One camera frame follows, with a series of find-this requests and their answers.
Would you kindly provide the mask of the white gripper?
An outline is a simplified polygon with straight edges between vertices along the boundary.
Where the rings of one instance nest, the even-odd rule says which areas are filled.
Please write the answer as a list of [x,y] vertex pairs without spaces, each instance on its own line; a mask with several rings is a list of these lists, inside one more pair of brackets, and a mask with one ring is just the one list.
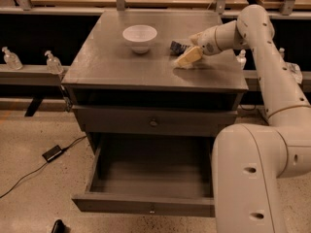
[[204,31],[190,36],[190,41],[194,44],[188,48],[175,61],[177,68],[189,69],[192,63],[202,58],[204,54],[218,54],[222,52],[216,38],[217,26],[210,27]]

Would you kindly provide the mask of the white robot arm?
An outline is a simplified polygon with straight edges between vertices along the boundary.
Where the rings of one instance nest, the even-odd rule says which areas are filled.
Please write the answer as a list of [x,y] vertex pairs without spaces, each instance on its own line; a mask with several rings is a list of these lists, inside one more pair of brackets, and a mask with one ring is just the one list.
[[273,43],[265,8],[190,37],[174,65],[185,67],[224,50],[252,51],[268,124],[233,124],[217,136],[212,180],[218,233],[288,233],[277,180],[311,171],[311,105]]

